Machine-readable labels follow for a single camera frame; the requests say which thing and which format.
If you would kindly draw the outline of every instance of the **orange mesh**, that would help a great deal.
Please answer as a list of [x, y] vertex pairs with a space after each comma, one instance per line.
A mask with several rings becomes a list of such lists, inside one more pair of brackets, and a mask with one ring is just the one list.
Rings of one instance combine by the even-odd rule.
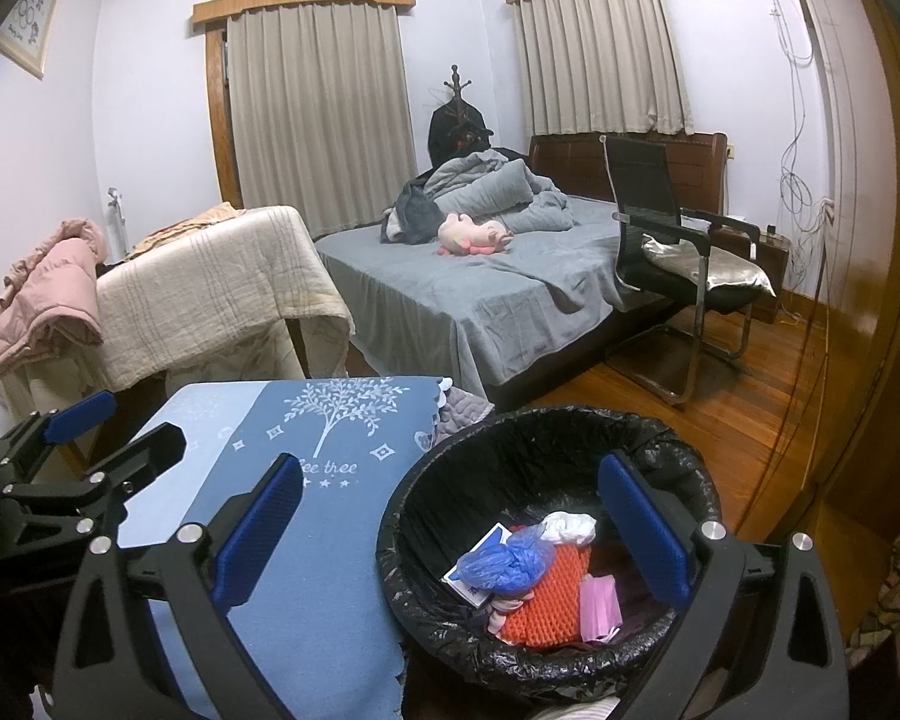
[[580, 581], [589, 565], [589, 547], [557, 546], [557, 557], [533, 588], [533, 598], [506, 618], [501, 639], [528, 647], [580, 641]]

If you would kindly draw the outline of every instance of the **stuffed toy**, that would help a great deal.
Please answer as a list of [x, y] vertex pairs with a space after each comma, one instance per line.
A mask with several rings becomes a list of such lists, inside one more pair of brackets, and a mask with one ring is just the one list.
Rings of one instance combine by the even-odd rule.
[[440, 254], [493, 254], [514, 240], [503, 223], [490, 220], [475, 224], [466, 214], [447, 214], [437, 237]]

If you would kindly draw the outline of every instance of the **chair armrest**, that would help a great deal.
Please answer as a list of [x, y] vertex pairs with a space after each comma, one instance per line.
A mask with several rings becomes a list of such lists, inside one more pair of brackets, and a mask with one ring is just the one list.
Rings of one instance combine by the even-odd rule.
[[637, 227], [650, 230], [650, 232], [672, 235], [681, 241], [689, 241], [701, 257], [710, 256], [710, 236], [706, 231], [681, 227], [679, 224], [666, 224], [652, 218], [641, 217], [637, 214], [624, 214], [620, 211], [614, 211], [613, 218], [621, 224], [635, 224]]
[[752, 244], [759, 244], [760, 242], [760, 228], [757, 227], [756, 224], [750, 224], [739, 218], [722, 217], [720, 214], [711, 214], [709, 211], [698, 211], [696, 208], [682, 208], [680, 209], [680, 213], [684, 215], [684, 217], [701, 218], [712, 224], [721, 224], [725, 227], [732, 227], [735, 230], [740, 230], [740, 232], [746, 234], [746, 237], [751, 240]]

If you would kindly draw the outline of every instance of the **blue gripper pad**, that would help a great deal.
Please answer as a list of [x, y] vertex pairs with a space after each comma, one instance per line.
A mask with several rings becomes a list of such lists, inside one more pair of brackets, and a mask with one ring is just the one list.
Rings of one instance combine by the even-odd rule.
[[117, 399], [112, 392], [104, 389], [53, 415], [43, 432], [43, 440], [53, 445], [72, 442], [91, 428], [106, 422], [116, 410]]
[[685, 610], [690, 603], [687, 549], [616, 455], [600, 462], [597, 489], [653, 598]]
[[251, 495], [256, 497], [217, 554], [211, 598], [221, 614], [250, 600], [266, 562], [303, 498], [303, 471], [293, 455], [281, 455]]

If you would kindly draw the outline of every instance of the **beige curtain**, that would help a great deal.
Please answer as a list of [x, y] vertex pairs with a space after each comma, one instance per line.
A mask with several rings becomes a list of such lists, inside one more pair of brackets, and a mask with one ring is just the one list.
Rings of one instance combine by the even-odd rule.
[[520, 0], [515, 8], [533, 134], [693, 132], [663, 0]]
[[242, 13], [227, 54], [245, 206], [292, 205], [313, 237], [379, 220], [416, 174], [396, 9]]

